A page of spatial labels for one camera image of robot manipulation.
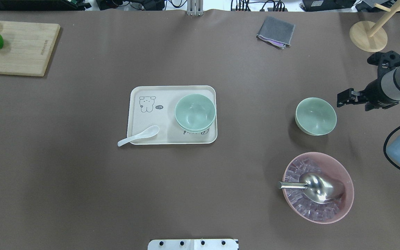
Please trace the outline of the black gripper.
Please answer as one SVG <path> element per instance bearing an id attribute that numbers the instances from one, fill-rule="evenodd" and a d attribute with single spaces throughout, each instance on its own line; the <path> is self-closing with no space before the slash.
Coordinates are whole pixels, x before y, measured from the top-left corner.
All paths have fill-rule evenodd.
<path id="1" fill-rule="evenodd" d="M 342 107 L 347 104 L 365 104 L 365 111 L 372 109 L 389 109 L 392 106 L 399 104 L 396 98 L 391 98 L 390 95 L 385 94 L 382 90 L 382 78 L 387 74 L 391 73 L 391 84 L 394 86 L 392 70 L 397 69 L 400 66 L 400 54 L 389 51 L 389 52 L 375 52 L 373 55 L 368 57 L 367 62 L 370 65 L 378 66 L 377 79 L 370 82 L 364 90 L 360 92 L 354 91 L 353 88 L 349 88 L 337 95 L 336 106 Z"/>

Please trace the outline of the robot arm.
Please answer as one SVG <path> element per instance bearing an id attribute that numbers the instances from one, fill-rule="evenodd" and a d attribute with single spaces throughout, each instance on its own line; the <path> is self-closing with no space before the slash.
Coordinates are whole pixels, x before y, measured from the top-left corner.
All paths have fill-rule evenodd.
<path id="1" fill-rule="evenodd" d="M 390 109 L 400 104 L 400 54 L 394 51 L 376 52 L 367 60 L 377 66 L 377 78 L 363 90 L 353 88 L 337 95 L 337 106 L 364 105 L 366 111 Z M 386 160 L 400 170 L 400 125 L 385 138 L 383 154 Z"/>

